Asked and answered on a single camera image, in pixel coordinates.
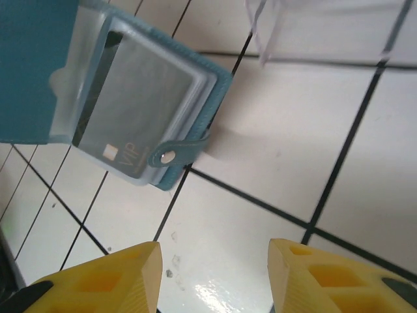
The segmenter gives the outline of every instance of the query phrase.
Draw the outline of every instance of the white tile floor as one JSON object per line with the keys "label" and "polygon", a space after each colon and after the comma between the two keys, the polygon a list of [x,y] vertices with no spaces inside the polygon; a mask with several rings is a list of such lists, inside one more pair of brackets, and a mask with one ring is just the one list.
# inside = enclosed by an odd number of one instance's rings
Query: white tile floor
{"label": "white tile floor", "polygon": [[[112,1],[193,49],[232,53],[208,56],[229,70],[249,31],[242,2]],[[394,59],[408,62],[417,46],[404,29]],[[161,312],[267,313],[268,240],[302,240],[374,73],[244,57],[210,145],[170,192],[106,175],[66,145],[18,145],[28,167],[0,144],[0,228],[26,283],[157,236],[173,273]],[[414,283],[416,85],[417,71],[384,71],[309,242]]]}

